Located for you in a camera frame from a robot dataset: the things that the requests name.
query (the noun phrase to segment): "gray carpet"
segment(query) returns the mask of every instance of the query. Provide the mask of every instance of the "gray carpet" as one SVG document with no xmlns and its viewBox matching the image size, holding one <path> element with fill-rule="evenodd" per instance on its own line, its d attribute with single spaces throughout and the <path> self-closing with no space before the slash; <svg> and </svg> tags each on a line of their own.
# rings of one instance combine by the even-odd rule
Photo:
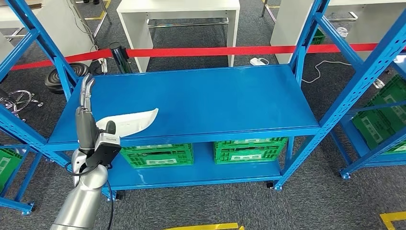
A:
<svg viewBox="0 0 406 230">
<path fill-rule="evenodd" d="M 105 48 L 118 41 L 129 47 L 115 11 L 119 4 L 113 0 L 108 11 L 112 26 L 102 26 L 97 37 L 99 46 Z M 261 18 L 260 0 L 240 0 L 241 11 L 237 45 L 268 45 L 273 22 Z M 270 5 L 279 5 L 269 1 Z M 81 5 L 84 16 L 100 14 L 100 6 Z M 97 22 L 89 22 L 94 29 Z M 212 47 L 225 44 L 223 26 L 201 26 L 152 30 L 155 47 Z M 255 56 L 238 56 L 235 65 L 248 65 Z M 261 56 L 276 63 L 273 55 Z M 37 46 L 32 46 L 21 63 L 45 59 Z M 307 55 L 304 79 L 316 77 L 314 65 L 322 60 L 345 61 L 340 54 Z M 191 68 L 212 68 L 227 65 L 226 57 L 152 58 L 148 71 Z M 112 61 L 110 72 L 117 72 Z M 49 136 L 65 105 L 64 96 L 51 94 L 44 86 L 44 77 L 51 68 L 11 72 L 1 84 L 7 91 L 27 89 L 36 93 L 45 104 L 42 108 L 31 106 L 21 113 L 27 123 L 40 134 Z M 320 67 L 322 77 L 312 84 L 303 83 L 303 91 L 317 118 L 321 118 L 345 84 L 351 78 L 351 67 L 325 64 Z M 380 78 L 387 81 L 394 72 Z M 370 88 L 358 101 L 362 106 L 376 93 Z M 348 140 L 340 134 L 345 147 L 354 154 Z M 299 138 L 298 148 L 303 138 Z M 0 143 L 13 143 L 1 135 Z M 16 183 L 8 192 L 16 192 L 32 157 L 18 173 Z M 406 167 L 362 169 L 353 173 L 352 179 L 343 181 L 338 175 L 344 162 L 330 137 L 325 138 L 296 173 L 288 180 L 283 191 L 267 189 L 265 183 L 221 184 L 126 191 L 125 199 L 116 202 L 114 230 L 161 230 L 178 226 L 237 222 L 247 230 L 384 230 L 379 214 L 406 210 Z M 35 201 L 36 211 L 21 216 L 17 211 L 0 208 L 0 230 L 44 230 L 54 221 L 63 201 L 71 189 L 71 179 L 54 163 L 41 161 L 23 200 Z M 104 199 L 98 213 L 95 229 L 106 229 L 110 204 Z M 396 229 L 406 229 L 406 221 L 397 221 Z"/>
</svg>

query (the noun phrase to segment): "white plastic object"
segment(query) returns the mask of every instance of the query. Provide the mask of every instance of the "white plastic object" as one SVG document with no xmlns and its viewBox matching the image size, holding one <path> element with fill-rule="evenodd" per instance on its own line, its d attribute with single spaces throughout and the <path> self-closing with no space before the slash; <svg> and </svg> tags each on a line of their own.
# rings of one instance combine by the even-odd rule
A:
<svg viewBox="0 0 406 230">
<path fill-rule="evenodd" d="M 264 58 L 261 58 L 261 57 L 260 57 L 260 58 L 254 57 L 254 58 L 251 59 L 249 62 L 250 62 L 251 65 L 253 65 L 253 66 L 265 66 L 265 65 L 268 65 L 268 64 L 269 64 L 269 61 L 268 61 L 268 60 L 266 60 L 266 59 L 264 59 Z"/>
<path fill-rule="evenodd" d="M 260 160 L 262 159 L 261 154 L 253 154 L 253 155 L 244 155 L 244 156 L 232 156 L 232 161 L 249 161 L 249 160 Z"/>
<path fill-rule="evenodd" d="M 147 165 L 157 165 L 157 164 L 176 164 L 178 163 L 176 159 L 165 159 L 165 160 L 147 160 Z"/>
<path fill-rule="evenodd" d="M 114 121 L 116 134 L 123 138 L 148 128 L 154 122 L 157 114 L 158 108 L 140 113 L 108 116 L 96 122 L 96 126 L 105 130 L 107 122 Z"/>
<path fill-rule="evenodd" d="M 100 65 L 101 65 L 102 72 L 107 73 L 107 59 L 99 58 L 98 61 L 99 61 Z"/>
<path fill-rule="evenodd" d="M 337 28 L 337 32 L 341 37 L 344 37 L 344 38 L 347 37 L 347 35 L 348 35 L 348 30 L 344 27 Z"/>
<path fill-rule="evenodd" d="M 376 80 L 373 81 L 373 85 L 377 89 L 382 89 L 385 86 L 385 83 L 383 81 L 379 80 L 379 78 L 377 78 Z"/>
<path fill-rule="evenodd" d="M 0 161 L 0 174 L 3 172 L 3 170 L 6 168 L 6 166 L 9 164 L 10 158 L 3 157 Z"/>
<path fill-rule="evenodd" d="M 398 55 L 394 59 L 394 63 L 402 63 L 405 61 L 405 59 L 406 59 L 406 55 Z"/>
</svg>

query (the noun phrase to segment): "caster wheel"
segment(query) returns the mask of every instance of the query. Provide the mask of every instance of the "caster wheel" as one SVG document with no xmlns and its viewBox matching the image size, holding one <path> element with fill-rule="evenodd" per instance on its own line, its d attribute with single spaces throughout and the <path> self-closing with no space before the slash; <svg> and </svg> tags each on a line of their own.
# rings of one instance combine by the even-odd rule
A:
<svg viewBox="0 0 406 230">
<path fill-rule="evenodd" d="M 117 191 L 117 194 L 115 195 L 115 200 L 120 201 L 124 200 L 124 191 Z"/>
<path fill-rule="evenodd" d="M 267 188 L 273 189 L 273 182 L 267 182 Z"/>
<path fill-rule="evenodd" d="M 349 179 L 351 179 L 351 176 L 350 176 L 349 173 L 342 173 L 342 169 L 340 169 L 339 173 L 340 173 L 340 176 L 341 176 L 341 178 L 342 178 L 343 180 L 349 180 Z"/>
</svg>

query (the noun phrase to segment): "green bin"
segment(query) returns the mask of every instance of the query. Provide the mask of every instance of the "green bin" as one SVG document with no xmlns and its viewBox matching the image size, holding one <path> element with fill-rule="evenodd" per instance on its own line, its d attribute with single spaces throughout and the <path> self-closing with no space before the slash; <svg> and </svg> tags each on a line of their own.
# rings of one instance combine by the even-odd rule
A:
<svg viewBox="0 0 406 230">
<path fill-rule="evenodd" d="M 123 147 L 122 156 L 133 168 L 192 165 L 192 144 Z"/>
<path fill-rule="evenodd" d="M 0 191 L 23 157 L 13 149 L 0 149 Z"/>
<path fill-rule="evenodd" d="M 367 104 L 370 107 L 406 100 L 406 80 L 395 75 Z M 352 122 L 364 137 L 368 147 L 374 149 L 406 125 L 406 105 L 357 113 Z M 384 154 L 405 153 L 406 142 Z"/>
<path fill-rule="evenodd" d="M 319 45 L 324 42 L 325 38 L 326 38 L 326 36 L 323 34 L 323 32 L 321 32 L 321 30 L 317 29 L 311 44 Z"/>
<path fill-rule="evenodd" d="M 274 161 L 288 138 L 246 139 L 214 142 L 216 164 Z"/>
</svg>

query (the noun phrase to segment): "white table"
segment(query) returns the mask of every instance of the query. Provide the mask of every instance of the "white table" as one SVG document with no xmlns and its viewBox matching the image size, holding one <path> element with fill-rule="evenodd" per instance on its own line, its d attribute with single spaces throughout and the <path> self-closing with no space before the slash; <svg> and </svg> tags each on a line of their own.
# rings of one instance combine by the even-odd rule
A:
<svg viewBox="0 0 406 230">
<path fill-rule="evenodd" d="M 296 45 L 314 0 L 282 0 L 272 32 L 272 46 Z M 328 12 L 354 11 L 358 19 L 347 35 L 348 43 L 377 43 L 406 7 L 406 0 L 331 0 Z M 366 59 L 370 52 L 359 52 Z M 288 63 L 292 54 L 276 54 Z"/>
<path fill-rule="evenodd" d="M 153 48 L 148 19 L 228 18 L 227 46 L 236 46 L 238 0 L 122 0 L 117 8 L 132 49 Z M 136 57 L 140 72 L 147 70 L 149 57 Z M 234 55 L 228 56 L 233 66 Z"/>
<path fill-rule="evenodd" d="M 42 0 L 42 7 L 33 10 L 33 13 L 64 56 L 89 52 L 93 46 L 89 35 L 82 32 L 87 30 L 80 23 L 80 17 L 71 4 L 70 0 Z M 23 27 L 23 24 L 14 12 L 9 7 L 0 7 L 0 28 L 19 27 Z M 0 36 L 0 49 L 10 48 L 12 45 L 2 34 Z M 4 60 L 7 54 L 0 52 L 0 62 Z"/>
</svg>

